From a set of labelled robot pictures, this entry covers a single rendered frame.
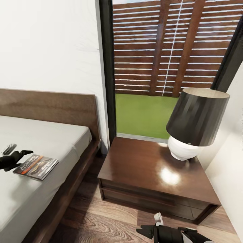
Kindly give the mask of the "hardback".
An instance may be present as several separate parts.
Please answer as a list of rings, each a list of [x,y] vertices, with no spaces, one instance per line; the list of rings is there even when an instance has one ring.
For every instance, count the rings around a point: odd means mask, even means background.
[[[14,174],[43,181],[59,163],[58,160],[33,154],[13,171]]]

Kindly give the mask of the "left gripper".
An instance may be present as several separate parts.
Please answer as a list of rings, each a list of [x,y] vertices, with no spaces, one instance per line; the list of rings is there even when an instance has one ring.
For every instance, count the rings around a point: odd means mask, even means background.
[[[4,169],[5,172],[10,171],[16,167],[22,165],[22,163],[18,163],[18,161],[24,156],[33,153],[33,151],[26,151],[22,150],[20,153],[19,151],[14,151],[10,156],[0,157],[0,170]],[[17,164],[18,163],[18,164]]]

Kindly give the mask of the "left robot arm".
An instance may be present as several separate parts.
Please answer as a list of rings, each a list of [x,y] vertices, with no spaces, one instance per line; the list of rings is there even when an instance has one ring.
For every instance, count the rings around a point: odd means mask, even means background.
[[[33,151],[22,150],[14,151],[11,155],[10,153],[17,147],[17,144],[11,143],[8,144],[1,152],[0,152],[0,170],[4,169],[5,172],[10,171],[16,167],[22,165],[22,163],[18,163],[18,161],[24,156],[33,153]],[[18,163],[18,164],[17,164]]]

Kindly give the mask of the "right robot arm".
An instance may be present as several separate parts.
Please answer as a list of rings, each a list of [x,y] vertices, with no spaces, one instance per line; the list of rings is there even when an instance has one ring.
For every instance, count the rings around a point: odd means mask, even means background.
[[[154,243],[216,243],[193,228],[179,226],[176,229],[164,226],[160,212],[155,214],[154,218],[158,221],[155,225],[141,225],[141,229],[136,229],[145,237],[154,238]]]

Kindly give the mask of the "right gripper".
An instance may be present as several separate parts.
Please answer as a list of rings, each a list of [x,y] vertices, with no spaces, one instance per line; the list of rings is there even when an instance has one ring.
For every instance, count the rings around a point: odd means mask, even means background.
[[[173,243],[171,227],[164,225],[141,225],[136,231],[149,239],[154,238],[154,243]]]

